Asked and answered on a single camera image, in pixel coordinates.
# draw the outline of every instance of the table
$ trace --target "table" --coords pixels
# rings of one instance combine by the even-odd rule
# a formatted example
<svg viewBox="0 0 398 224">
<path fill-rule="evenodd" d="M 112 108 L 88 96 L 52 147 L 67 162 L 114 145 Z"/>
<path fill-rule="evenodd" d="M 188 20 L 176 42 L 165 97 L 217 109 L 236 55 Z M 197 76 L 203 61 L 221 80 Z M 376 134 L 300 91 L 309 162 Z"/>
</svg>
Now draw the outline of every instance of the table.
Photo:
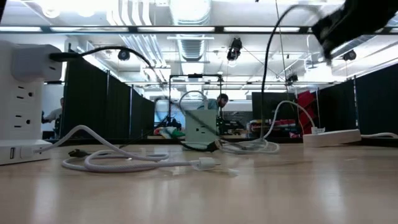
<svg viewBox="0 0 398 224">
<path fill-rule="evenodd" d="M 180 146 L 129 146 L 168 152 L 171 161 L 213 156 L 213 171 L 190 167 L 95 174 L 52 159 L 0 166 L 1 223 L 397 223 L 398 150 L 282 144 L 278 155 L 236 156 L 182 151 Z"/>
</svg>

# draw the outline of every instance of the man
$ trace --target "man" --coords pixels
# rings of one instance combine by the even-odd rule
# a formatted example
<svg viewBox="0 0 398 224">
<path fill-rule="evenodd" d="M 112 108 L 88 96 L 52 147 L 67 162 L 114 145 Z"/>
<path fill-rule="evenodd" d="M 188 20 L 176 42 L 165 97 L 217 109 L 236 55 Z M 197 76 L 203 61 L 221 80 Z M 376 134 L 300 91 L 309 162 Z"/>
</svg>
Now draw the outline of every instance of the man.
<svg viewBox="0 0 398 224">
<path fill-rule="evenodd" d="M 207 108 L 209 110 L 217 110 L 218 108 L 224 108 L 224 106 L 228 103 L 228 95 L 227 94 L 220 94 L 217 97 L 217 100 L 214 99 L 209 99 L 208 100 L 208 104 L 207 104 Z M 204 110 L 205 109 L 205 102 L 203 102 L 199 107 L 198 110 Z"/>
<path fill-rule="evenodd" d="M 61 115 L 62 115 L 62 108 L 63 108 L 63 97 L 60 99 L 60 104 L 61 104 L 61 108 L 51 111 L 51 113 L 48 116 L 46 116 L 45 118 L 43 117 L 44 112 L 42 112 L 42 124 L 51 123 L 52 121 L 55 120 L 55 127 L 54 127 L 55 138 L 58 138 L 59 133 L 60 133 L 60 122 L 61 122 Z"/>
</svg>

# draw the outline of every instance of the white cable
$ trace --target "white cable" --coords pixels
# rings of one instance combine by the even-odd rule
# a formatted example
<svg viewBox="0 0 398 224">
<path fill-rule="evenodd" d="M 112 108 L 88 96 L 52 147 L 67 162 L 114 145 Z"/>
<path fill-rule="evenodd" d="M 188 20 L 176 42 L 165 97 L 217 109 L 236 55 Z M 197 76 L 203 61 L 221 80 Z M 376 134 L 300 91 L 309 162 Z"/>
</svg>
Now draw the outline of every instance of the white cable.
<svg viewBox="0 0 398 224">
<path fill-rule="evenodd" d="M 53 148 L 59 147 L 62 143 L 68 140 L 75 132 L 79 130 L 84 130 L 90 135 L 92 135 L 95 139 L 97 139 L 100 143 L 104 144 L 105 146 L 109 147 L 112 150 L 101 150 L 92 153 L 86 158 L 70 158 L 66 159 L 62 162 L 62 166 L 80 170 L 80 171 L 89 171 L 89 172 L 136 172 L 136 171 L 143 171 L 143 170 L 150 170 L 155 169 L 158 167 L 176 167 L 176 166 L 194 166 L 196 170 L 208 170 L 214 168 L 216 164 L 213 158 L 199 158 L 197 161 L 183 161 L 183 162 L 160 162 L 162 160 L 168 159 L 168 154 L 150 154 L 147 156 L 140 156 L 135 153 L 126 152 L 111 143 L 107 142 L 107 140 L 103 139 L 89 127 L 84 125 L 78 125 L 74 127 L 70 132 L 61 140 L 57 141 L 55 144 L 45 147 L 43 149 L 34 150 L 33 153 L 40 153 L 51 150 Z M 100 154 L 107 153 L 109 155 L 100 156 Z M 152 161 L 156 162 L 153 164 L 126 164 L 126 165 L 116 165 L 116 166 L 108 166 L 108 165 L 96 165 L 92 164 L 91 160 L 93 159 L 115 159 L 115 158 L 123 158 L 128 159 L 131 158 L 132 160 L 140 160 L 140 161 Z M 71 162 L 82 161 L 84 160 L 84 165 L 75 165 L 71 164 Z"/>
<path fill-rule="evenodd" d="M 184 93 L 184 94 L 181 96 L 180 101 L 179 101 L 179 103 L 178 103 L 178 107 L 179 107 L 180 109 L 182 108 L 182 107 L 181 107 L 182 99 L 183 99 L 186 95 L 188 95 L 189 93 L 200 93 L 201 96 L 203 97 L 203 101 L 205 102 L 205 110 L 208 109 L 208 99 L 207 99 L 207 97 L 206 97 L 201 91 L 199 91 L 199 90 L 192 90 L 192 91 L 188 91 L 188 92 Z"/>
<path fill-rule="evenodd" d="M 308 116 L 309 120 L 311 121 L 312 126 L 316 127 L 311 116 L 308 114 L 308 112 L 302 106 L 300 106 L 294 102 L 284 100 L 284 101 L 281 101 L 278 104 L 278 106 L 276 107 L 275 115 L 274 115 L 274 119 L 272 120 L 271 127 L 269 128 L 267 134 L 263 138 L 259 138 L 259 139 L 253 140 L 253 141 L 237 142 L 237 143 L 233 143 L 233 144 L 222 139 L 222 140 L 220 140 L 222 145 L 218 146 L 219 149 L 223 152 L 228 152 L 228 153 L 233 153 L 233 154 L 257 154 L 257 153 L 275 154 L 275 153 L 278 153 L 280 150 L 279 144 L 274 143 L 274 142 L 269 142 L 266 140 L 266 138 L 268 137 L 268 135 L 270 135 L 272 129 L 274 128 L 279 107 L 284 103 L 290 103 L 290 104 L 293 104 L 293 105 L 297 106 L 298 108 L 300 108 Z"/>
<path fill-rule="evenodd" d="M 398 138 L 398 134 L 394 133 L 377 133 L 377 134 L 362 134 L 362 138 L 375 138 L 375 137 L 392 137 Z"/>
</svg>

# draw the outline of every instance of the power strip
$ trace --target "power strip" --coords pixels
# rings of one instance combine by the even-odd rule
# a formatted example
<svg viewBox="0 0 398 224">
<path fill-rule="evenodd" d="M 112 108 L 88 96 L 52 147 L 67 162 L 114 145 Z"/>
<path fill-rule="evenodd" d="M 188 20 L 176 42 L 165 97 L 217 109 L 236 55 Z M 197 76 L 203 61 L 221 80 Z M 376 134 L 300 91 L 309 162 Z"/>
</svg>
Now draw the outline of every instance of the power strip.
<svg viewBox="0 0 398 224">
<path fill-rule="evenodd" d="M 330 131 L 318 134 L 304 134 L 304 147 L 325 147 L 350 142 L 357 142 L 362 139 L 358 129 L 344 131 Z"/>
</svg>

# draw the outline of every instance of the usb port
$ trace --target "usb port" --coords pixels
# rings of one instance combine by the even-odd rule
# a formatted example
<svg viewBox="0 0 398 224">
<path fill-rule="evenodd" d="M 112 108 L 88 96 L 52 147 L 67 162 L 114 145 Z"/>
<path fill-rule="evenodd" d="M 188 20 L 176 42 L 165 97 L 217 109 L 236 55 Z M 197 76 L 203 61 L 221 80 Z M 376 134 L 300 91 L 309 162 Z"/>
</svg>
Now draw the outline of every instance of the usb port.
<svg viewBox="0 0 398 224">
<path fill-rule="evenodd" d="M 15 148 L 12 147 L 11 150 L 10 150 L 10 159 L 13 159 L 14 155 L 15 155 Z"/>
</svg>

